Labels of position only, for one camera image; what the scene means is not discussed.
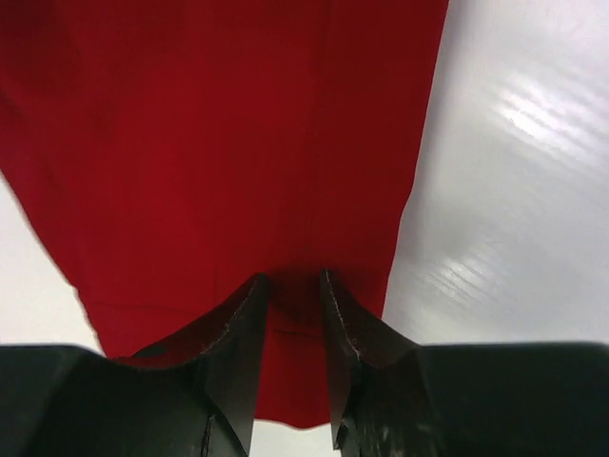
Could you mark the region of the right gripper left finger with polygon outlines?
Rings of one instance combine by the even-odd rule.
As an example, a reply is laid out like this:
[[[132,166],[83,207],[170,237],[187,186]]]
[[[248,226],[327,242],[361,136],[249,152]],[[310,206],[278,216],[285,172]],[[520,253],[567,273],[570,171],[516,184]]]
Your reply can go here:
[[[130,357],[76,346],[1,349],[5,456],[246,456],[268,280]]]

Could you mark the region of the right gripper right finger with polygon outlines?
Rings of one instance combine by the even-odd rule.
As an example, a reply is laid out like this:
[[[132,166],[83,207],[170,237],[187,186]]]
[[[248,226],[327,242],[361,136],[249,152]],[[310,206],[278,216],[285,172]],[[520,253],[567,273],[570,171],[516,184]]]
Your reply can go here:
[[[334,448],[344,456],[604,456],[608,348],[422,346],[320,278]]]

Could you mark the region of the red pleated skirt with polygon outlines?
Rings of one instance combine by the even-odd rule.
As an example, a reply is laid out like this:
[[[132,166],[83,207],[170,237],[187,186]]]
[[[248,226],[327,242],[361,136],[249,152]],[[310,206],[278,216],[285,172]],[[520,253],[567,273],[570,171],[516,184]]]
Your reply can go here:
[[[128,357],[271,281],[256,415],[328,419],[319,275],[381,314],[444,1],[5,1],[1,170]]]

